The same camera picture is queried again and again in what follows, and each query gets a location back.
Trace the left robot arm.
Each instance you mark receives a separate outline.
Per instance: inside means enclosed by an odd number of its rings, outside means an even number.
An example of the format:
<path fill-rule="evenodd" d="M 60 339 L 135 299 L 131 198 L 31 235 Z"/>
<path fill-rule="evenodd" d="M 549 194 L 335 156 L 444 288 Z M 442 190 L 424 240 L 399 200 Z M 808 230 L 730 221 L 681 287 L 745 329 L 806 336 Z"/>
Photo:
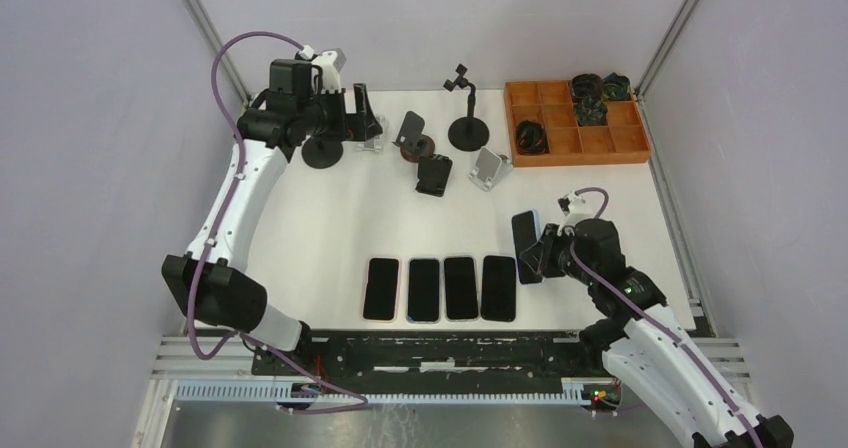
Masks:
<path fill-rule="evenodd" d="M 162 275 L 191 322 L 224 327 L 277 349 L 275 360 L 290 375 L 314 362 L 304 342 L 308 327 L 275 308 L 268 292 L 246 271 L 249 251 L 272 188 L 294 153 L 330 151 L 335 164 L 347 141 L 382 134 L 367 88 L 354 84 L 355 109 L 347 112 L 339 49 L 271 63 L 269 85 L 236 122 L 237 136 L 226 178 L 201 230 L 182 255 L 169 255 Z"/>

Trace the pink case phone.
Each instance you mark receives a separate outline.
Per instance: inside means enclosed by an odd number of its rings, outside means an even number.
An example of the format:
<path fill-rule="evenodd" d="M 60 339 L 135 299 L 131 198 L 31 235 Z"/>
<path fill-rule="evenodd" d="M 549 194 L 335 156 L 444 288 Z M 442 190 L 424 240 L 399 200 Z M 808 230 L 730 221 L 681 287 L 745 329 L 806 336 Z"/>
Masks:
<path fill-rule="evenodd" d="M 400 261 L 372 258 L 366 272 L 362 317 L 367 321 L 389 322 L 397 313 Z"/>

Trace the white case phone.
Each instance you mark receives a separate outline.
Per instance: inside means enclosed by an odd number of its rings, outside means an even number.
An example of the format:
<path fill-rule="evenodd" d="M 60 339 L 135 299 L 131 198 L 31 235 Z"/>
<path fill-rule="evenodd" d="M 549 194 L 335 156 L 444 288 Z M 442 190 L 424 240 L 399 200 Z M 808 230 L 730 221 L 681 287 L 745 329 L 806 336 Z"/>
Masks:
<path fill-rule="evenodd" d="M 511 218 L 511 230 L 519 282 L 522 285 L 541 283 L 543 278 L 538 276 L 532 267 L 521 259 L 522 253 L 531 248 L 539 239 L 540 225 L 537 211 L 528 210 L 514 215 Z"/>

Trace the clear case phone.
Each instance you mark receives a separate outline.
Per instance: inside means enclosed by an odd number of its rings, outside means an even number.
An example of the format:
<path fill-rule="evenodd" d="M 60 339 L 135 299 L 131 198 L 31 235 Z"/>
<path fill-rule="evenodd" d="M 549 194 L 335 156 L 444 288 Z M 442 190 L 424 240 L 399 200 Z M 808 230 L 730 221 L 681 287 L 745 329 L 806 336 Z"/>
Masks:
<path fill-rule="evenodd" d="M 409 261 L 407 319 L 412 323 L 436 323 L 441 317 L 440 261 L 416 258 Z"/>

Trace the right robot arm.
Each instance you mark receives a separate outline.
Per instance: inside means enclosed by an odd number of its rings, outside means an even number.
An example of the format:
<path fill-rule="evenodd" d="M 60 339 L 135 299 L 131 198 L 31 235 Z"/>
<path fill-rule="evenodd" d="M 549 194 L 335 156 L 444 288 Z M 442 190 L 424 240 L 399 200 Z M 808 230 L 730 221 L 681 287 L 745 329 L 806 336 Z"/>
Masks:
<path fill-rule="evenodd" d="M 679 323 L 653 280 L 627 264 L 612 222 L 548 224 L 519 251 L 518 260 L 540 277 L 569 277 L 586 286 L 604 317 L 579 333 L 580 368 L 622 381 L 682 446 L 793 445 L 788 422 L 762 414 L 735 390 Z"/>

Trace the black phone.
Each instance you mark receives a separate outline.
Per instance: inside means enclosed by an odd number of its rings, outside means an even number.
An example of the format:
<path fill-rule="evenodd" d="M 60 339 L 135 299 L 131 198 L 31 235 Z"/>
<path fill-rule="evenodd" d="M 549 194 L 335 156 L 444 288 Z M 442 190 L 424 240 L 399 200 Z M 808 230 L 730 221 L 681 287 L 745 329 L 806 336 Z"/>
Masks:
<path fill-rule="evenodd" d="M 448 257 L 443 262 L 446 316 L 450 321 L 479 317 L 476 267 L 472 257 Z"/>
<path fill-rule="evenodd" d="M 511 257 L 487 255 L 483 260 L 480 314 L 484 320 L 513 322 L 516 318 L 515 261 Z"/>

